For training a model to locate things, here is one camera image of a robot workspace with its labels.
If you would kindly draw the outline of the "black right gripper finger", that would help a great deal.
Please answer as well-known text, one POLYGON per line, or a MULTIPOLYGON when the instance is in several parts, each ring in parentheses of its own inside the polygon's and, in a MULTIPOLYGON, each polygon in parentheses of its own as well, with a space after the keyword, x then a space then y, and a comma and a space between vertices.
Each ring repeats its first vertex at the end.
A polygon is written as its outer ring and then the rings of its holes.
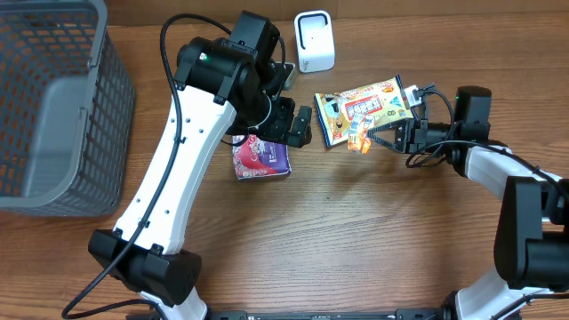
POLYGON ((372 132, 368 137, 375 143, 404 154, 406 152, 405 134, 400 131, 385 131, 385 132, 372 132))
POLYGON ((375 126, 372 129, 368 130, 368 134, 375 134, 377 132, 385 132, 385 131, 398 131, 399 129, 405 130, 406 125, 408 124, 408 119, 401 119, 396 120, 394 122, 388 124, 382 124, 379 126, 375 126))

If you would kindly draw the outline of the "yellow orange snack bag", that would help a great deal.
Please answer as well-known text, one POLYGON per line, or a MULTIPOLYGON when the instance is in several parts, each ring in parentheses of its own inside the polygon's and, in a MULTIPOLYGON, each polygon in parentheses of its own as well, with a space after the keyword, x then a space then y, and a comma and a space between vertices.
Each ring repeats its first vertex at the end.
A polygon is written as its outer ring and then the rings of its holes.
POLYGON ((400 75, 335 93, 316 93, 318 122, 328 148, 346 142, 356 115, 368 115, 374 126, 412 118, 400 75))

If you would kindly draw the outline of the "red purple snack packet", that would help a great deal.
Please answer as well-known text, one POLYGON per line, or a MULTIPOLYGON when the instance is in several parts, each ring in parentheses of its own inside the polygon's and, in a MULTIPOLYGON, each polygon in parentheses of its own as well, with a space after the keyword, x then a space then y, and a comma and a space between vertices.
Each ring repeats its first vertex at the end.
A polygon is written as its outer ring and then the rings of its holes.
POLYGON ((255 135, 232 137, 232 161, 239 180, 288 176, 292 172, 288 147, 255 135))

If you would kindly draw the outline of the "orange Kleenex tissue pack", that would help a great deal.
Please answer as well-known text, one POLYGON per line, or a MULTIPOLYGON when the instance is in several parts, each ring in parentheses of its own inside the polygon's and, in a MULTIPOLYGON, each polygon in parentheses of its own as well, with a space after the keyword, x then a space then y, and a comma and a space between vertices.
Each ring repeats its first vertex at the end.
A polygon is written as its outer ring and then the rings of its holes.
POLYGON ((355 114, 348 134, 348 149, 365 155, 369 152, 372 141, 367 137, 368 130, 373 128, 374 119, 367 114, 355 114))

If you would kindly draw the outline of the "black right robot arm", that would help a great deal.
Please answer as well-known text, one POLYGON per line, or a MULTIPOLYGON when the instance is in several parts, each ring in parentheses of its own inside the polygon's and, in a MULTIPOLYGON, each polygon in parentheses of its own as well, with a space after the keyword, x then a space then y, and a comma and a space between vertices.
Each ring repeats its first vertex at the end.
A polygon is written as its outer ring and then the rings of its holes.
POLYGON ((399 308, 393 319, 518 319, 534 300, 568 297, 568 181, 543 171, 491 140, 492 93, 467 85, 448 102, 450 121, 415 116, 371 127, 355 116, 349 141, 406 154, 406 166, 447 162, 499 200, 493 267, 438 308, 399 308))

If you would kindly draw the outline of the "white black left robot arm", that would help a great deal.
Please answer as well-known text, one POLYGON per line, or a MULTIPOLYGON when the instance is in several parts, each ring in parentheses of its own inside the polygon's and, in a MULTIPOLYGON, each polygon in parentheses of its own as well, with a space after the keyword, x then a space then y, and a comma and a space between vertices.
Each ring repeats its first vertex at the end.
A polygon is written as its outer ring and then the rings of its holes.
POLYGON ((204 319, 196 292, 202 261, 184 249, 190 209, 225 135, 254 135, 300 148, 311 140, 311 111, 282 96, 284 40, 266 17, 242 12, 224 37, 192 39, 164 71, 169 121, 140 187, 111 229, 94 231, 89 253, 104 276, 138 293, 153 319, 204 319))

